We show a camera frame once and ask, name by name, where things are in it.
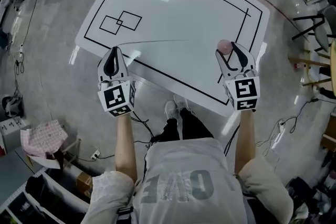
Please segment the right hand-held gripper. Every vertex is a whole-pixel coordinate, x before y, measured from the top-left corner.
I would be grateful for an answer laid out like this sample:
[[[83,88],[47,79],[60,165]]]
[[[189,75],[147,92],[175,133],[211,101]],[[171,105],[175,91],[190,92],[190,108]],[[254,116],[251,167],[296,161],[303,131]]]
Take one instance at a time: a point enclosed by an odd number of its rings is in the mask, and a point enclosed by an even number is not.
[[[226,95],[235,111],[255,110],[260,98],[260,82],[254,56],[244,46],[232,42],[229,55],[216,49]]]

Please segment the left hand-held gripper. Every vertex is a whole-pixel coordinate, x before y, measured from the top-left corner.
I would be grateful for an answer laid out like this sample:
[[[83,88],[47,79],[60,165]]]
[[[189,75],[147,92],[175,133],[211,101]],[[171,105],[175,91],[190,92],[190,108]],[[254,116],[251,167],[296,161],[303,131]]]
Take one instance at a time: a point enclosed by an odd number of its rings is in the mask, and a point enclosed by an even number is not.
[[[98,64],[98,97],[104,111],[114,118],[134,111],[135,81],[128,75],[119,47],[111,48]]]

